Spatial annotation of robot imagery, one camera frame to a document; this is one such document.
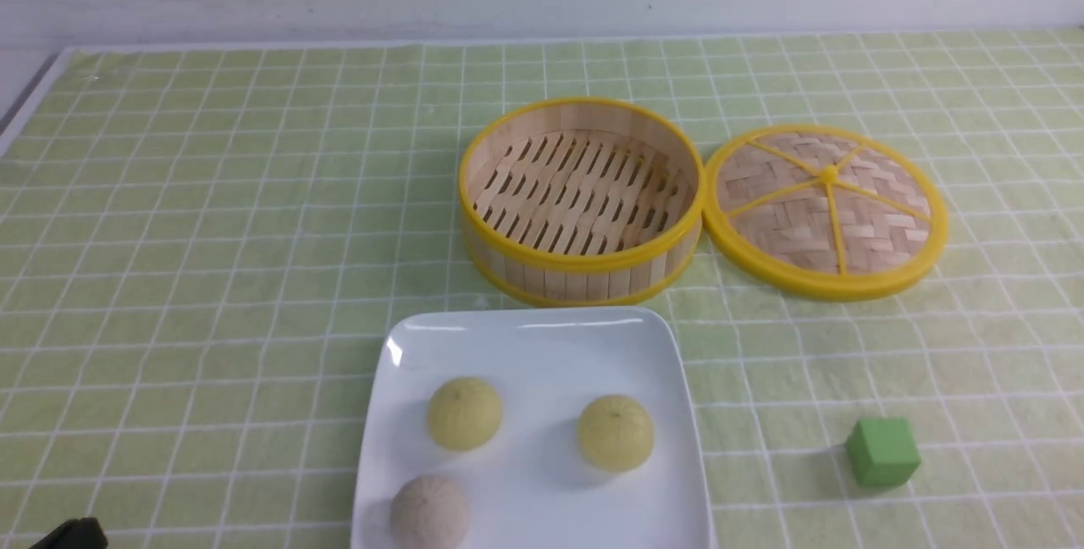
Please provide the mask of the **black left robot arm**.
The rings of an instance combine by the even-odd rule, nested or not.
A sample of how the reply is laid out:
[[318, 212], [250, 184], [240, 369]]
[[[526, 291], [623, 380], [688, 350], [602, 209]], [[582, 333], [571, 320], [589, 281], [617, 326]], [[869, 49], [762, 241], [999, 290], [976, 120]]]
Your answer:
[[51, 529], [31, 549], [106, 549], [109, 541], [96, 518], [70, 518]]

